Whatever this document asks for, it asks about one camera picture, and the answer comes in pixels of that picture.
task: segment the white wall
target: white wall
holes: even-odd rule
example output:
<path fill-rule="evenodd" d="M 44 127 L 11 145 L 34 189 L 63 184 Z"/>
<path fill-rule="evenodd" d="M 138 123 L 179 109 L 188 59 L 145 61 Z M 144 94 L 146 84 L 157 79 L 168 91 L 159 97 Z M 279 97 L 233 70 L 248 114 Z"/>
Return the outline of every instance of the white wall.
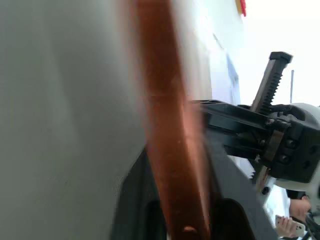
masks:
<path fill-rule="evenodd" d="M 240 78 L 241 100 L 251 104 L 261 82 L 270 52 L 285 51 L 293 61 L 283 72 L 274 103 L 290 100 L 291 69 L 293 101 L 319 106 L 320 3 L 317 0 L 247 0 L 246 63 Z"/>
<path fill-rule="evenodd" d="M 207 9 L 213 33 L 229 54 L 241 78 L 245 32 L 242 16 L 237 10 L 236 0 L 202 0 L 202 2 Z"/>
<path fill-rule="evenodd" d="M 179 53 L 191 99 L 211 99 L 210 43 L 201 25 L 203 12 L 196 0 L 174 0 Z"/>

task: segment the red object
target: red object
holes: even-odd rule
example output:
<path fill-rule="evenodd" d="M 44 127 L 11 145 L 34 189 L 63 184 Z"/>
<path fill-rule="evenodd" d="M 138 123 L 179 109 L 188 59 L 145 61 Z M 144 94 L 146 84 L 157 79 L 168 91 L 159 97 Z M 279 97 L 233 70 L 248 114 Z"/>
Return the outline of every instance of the red object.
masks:
<path fill-rule="evenodd" d="M 247 16 L 247 12 L 246 12 L 246 0 L 240 0 L 240 4 L 241 4 L 241 9 L 242 9 L 242 13 L 243 16 Z"/>

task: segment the person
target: person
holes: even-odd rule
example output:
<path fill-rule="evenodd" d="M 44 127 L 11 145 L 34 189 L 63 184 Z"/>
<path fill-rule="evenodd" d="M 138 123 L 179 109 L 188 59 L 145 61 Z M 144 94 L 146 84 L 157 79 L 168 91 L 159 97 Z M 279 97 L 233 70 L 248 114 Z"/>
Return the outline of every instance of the person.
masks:
<path fill-rule="evenodd" d="M 245 158 L 233 157 L 233 162 L 249 179 L 254 174 L 254 168 Z M 274 185 L 267 197 L 264 209 L 269 215 L 270 222 L 279 237 L 294 238 L 296 222 L 306 223 L 306 214 L 311 208 L 306 196 L 301 199 L 290 199 L 286 189 Z M 276 216 L 281 216 L 280 223 L 276 225 Z"/>

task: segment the copper rod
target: copper rod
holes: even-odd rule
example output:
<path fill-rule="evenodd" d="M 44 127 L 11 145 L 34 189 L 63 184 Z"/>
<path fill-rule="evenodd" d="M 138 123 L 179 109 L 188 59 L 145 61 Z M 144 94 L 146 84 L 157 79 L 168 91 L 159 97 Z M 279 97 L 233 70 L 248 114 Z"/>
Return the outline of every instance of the copper rod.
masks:
<path fill-rule="evenodd" d="M 187 99 L 169 0 L 137 0 L 147 152 L 172 240 L 209 240 L 201 118 Z"/>

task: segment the black machine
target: black machine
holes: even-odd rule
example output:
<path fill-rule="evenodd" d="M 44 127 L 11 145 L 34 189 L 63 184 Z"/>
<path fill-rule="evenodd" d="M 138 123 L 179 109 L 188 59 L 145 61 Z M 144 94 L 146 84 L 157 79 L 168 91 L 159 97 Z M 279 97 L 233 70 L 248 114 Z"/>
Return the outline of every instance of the black machine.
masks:
<path fill-rule="evenodd" d="M 195 102 L 201 104 L 208 155 L 224 199 L 212 219 L 217 222 L 211 230 L 212 239 L 277 239 L 261 203 L 272 187 L 270 183 L 275 183 L 270 179 L 274 179 L 280 187 L 306 192 L 312 206 L 307 216 L 309 234 L 320 240 L 320 109 L 303 103 L 271 104 L 291 59 L 284 52 L 271 53 L 252 106 L 217 100 Z M 252 182 L 228 155 L 249 159 L 256 171 Z M 122 183 L 111 239 L 167 237 L 156 184 L 143 150 Z"/>

